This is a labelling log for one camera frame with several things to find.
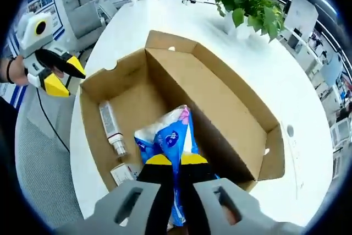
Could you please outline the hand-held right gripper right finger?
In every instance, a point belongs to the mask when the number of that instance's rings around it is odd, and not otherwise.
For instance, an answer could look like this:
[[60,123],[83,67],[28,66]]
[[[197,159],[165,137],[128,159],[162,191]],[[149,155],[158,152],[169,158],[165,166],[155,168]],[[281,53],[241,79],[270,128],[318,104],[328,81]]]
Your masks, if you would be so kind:
[[259,202],[226,178],[217,178],[205,158],[184,154],[181,202],[189,234],[302,234],[303,228],[266,216]]

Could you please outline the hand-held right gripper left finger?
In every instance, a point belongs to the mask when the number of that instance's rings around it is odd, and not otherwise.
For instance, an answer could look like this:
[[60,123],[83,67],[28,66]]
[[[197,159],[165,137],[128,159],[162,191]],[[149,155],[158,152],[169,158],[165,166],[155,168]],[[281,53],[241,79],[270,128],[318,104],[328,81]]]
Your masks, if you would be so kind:
[[136,180],[125,180],[100,199],[85,220],[57,234],[166,234],[174,201],[173,169],[162,154],[150,158]]

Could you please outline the person's left hand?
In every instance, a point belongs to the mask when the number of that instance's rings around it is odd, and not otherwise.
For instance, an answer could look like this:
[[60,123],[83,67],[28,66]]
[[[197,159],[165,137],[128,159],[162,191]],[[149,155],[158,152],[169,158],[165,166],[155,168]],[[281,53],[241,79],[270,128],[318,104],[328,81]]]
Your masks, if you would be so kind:
[[19,86],[27,86],[29,84],[25,73],[24,58],[21,55],[16,56],[9,68],[9,77],[13,83]]

